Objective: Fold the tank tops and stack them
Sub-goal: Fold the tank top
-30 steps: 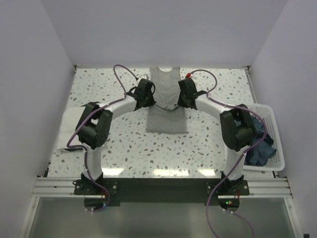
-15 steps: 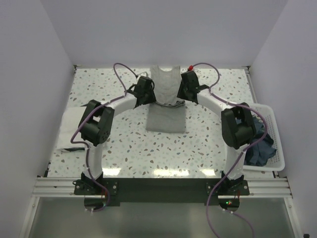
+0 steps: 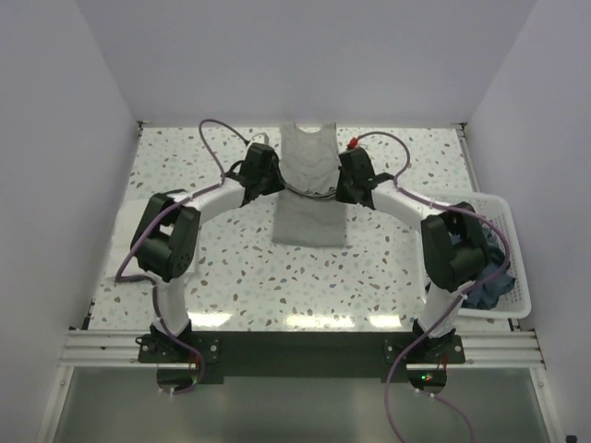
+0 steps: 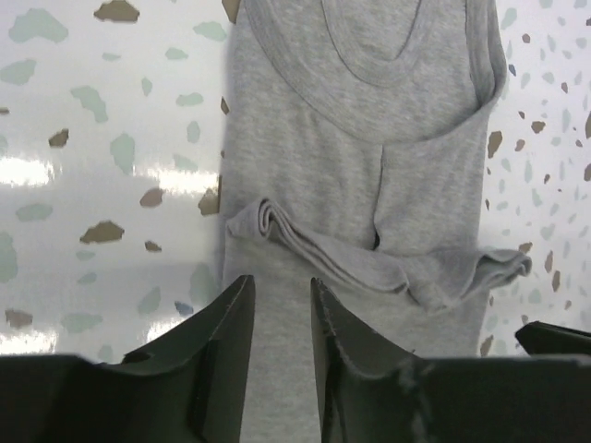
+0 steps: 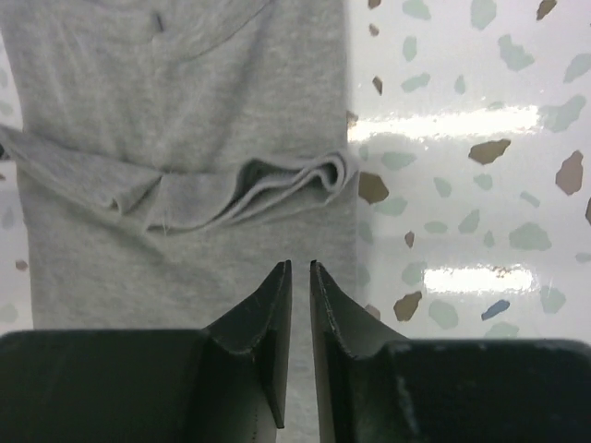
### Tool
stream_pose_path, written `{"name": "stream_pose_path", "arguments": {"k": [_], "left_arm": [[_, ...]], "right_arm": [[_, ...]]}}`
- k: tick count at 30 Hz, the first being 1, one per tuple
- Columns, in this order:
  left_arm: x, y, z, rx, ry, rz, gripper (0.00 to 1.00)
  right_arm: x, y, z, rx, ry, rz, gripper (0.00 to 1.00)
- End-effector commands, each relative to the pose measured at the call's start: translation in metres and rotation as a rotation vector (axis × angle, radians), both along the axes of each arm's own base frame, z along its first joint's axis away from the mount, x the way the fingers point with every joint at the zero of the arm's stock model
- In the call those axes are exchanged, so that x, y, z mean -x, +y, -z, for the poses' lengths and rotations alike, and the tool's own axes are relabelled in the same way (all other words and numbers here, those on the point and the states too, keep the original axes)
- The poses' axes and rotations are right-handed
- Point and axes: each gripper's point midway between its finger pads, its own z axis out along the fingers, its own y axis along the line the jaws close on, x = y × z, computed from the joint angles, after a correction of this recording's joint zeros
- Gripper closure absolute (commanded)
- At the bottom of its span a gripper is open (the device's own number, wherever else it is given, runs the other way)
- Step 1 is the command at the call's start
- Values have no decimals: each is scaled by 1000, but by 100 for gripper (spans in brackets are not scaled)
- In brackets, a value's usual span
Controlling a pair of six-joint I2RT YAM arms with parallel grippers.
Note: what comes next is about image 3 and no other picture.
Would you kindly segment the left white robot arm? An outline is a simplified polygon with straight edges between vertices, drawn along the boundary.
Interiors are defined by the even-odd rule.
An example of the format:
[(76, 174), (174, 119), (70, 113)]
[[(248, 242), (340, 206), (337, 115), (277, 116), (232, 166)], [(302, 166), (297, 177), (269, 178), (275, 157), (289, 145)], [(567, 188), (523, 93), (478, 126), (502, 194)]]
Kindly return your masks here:
[(182, 278), (196, 255), (202, 225), (257, 198), (284, 190), (277, 152), (251, 143), (243, 160), (224, 172), (222, 182), (199, 191), (157, 193), (147, 203), (116, 282), (147, 282), (155, 315), (152, 327), (163, 336), (158, 349), (171, 362), (185, 360), (191, 339)]

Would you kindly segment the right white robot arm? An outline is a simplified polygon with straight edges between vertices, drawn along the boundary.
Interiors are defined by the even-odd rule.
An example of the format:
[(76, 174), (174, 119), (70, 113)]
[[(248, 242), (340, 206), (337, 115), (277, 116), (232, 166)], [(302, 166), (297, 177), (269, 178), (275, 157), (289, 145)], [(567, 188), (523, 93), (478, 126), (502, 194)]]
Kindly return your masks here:
[(391, 215), (420, 235), (430, 286), (416, 320), (422, 333), (411, 340), (411, 350), (417, 360), (433, 362), (444, 351), (442, 337), (454, 329), (464, 299), (461, 291), (489, 264), (483, 218), (468, 202), (452, 205), (415, 195), (395, 184), (391, 174), (376, 174), (361, 148), (347, 150), (339, 159), (339, 202)]

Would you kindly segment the grey tank top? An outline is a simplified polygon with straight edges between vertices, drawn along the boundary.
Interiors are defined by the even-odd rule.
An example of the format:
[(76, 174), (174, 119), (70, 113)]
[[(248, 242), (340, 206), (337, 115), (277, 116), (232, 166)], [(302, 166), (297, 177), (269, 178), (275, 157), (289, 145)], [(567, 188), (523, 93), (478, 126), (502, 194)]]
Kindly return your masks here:
[(339, 147), (336, 124), (315, 132), (296, 123), (280, 126), (280, 172), (285, 190), (277, 198), (272, 241), (280, 245), (342, 248), (346, 207), (336, 200)]

